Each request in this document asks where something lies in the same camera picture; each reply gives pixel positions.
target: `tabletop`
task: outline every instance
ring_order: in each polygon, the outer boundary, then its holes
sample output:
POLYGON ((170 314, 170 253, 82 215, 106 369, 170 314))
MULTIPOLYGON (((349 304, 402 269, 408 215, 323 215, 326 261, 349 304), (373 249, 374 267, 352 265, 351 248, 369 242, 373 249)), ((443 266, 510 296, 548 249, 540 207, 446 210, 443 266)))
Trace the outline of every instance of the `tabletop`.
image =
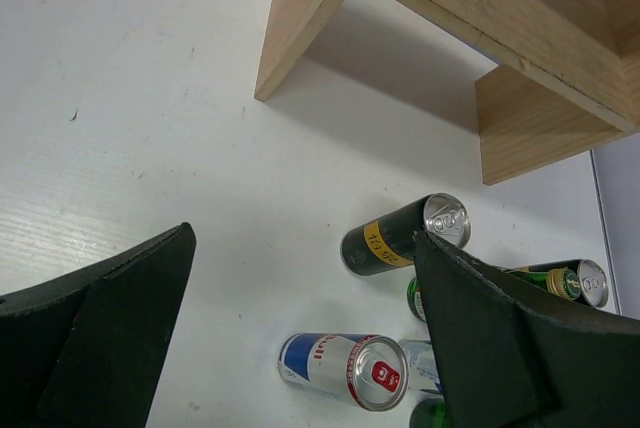
POLYGON ((473 83, 495 65, 392 0, 347 0, 257 102, 270 2, 0 0, 0 291, 188 221, 198 247, 149 427, 407 426, 414 393, 367 413, 277 373, 297 331, 427 335, 412 269, 351 275, 342 235, 448 192, 489 263, 606 267, 591 160, 484 186, 473 83))

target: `red pull tab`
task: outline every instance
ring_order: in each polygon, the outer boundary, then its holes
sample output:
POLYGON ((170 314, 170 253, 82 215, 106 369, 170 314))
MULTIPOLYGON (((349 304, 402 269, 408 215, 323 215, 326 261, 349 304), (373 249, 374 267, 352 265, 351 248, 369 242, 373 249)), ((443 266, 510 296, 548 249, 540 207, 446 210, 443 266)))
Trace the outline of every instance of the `red pull tab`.
POLYGON ((376 361, 373 365, 371 377, 373 378, 373 381, 391 393, 396 391, 398 384, 400 383, 400 373, 391 368, 384 361, 376 361))

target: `white can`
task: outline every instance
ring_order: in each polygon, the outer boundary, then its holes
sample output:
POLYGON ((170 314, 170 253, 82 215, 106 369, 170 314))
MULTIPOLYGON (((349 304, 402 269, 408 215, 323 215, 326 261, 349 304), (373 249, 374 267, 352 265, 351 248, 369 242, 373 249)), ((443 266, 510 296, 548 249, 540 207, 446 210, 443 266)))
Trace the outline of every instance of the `white can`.
POLYGON ((400 340, 398 342, 409 368, 409 389, 427 393, 442 393, 440 376, 430 341, 400 340))
POLYGON ((288 383, 368 411, 390 410, 407 389, 402 348, 379 335, 298 333, 282 347, 278 371, 288 383))

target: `wooden stand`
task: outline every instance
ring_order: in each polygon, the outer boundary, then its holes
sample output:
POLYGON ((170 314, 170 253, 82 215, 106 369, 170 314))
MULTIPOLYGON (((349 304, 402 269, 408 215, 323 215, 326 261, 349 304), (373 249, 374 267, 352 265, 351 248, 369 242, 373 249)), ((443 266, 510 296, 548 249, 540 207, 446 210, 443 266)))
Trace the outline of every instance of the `wooden stand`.
MULTIPOLYGON (((343 1, 272 1, 257 99, 343 1)), ((486 184, 638 131, 640 0, 396 1, 502 63, 476 82, 486 184)))

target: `can top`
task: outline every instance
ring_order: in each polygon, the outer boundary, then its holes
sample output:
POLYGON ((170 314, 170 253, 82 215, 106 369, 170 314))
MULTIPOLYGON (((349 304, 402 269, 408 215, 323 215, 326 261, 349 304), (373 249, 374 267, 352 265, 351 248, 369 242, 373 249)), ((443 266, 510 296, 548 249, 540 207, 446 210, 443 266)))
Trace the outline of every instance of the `can top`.
POLYGON ((582 290, 580 280, 569 268, 554 268, 547 273, 547 289, 567 300, 577 299, 582 290))
POLYGON ((607 276, 600 266, 591 260, 582 260, 576 270, 582 287, 582 295, 591 306, 602 308, 609 299, 607 276))
POLYGON ((374 336, 355 354, 353 388, 363 408, 390 410, 404 397, 408 382, 407 360, 392 339, 374 336))
POLYGON ((462 202, 454 196, 436 193, 428 197, 424 204, 423 219, 427 231, 458 248, 464 248, 469 241, 469 215, 462 202))

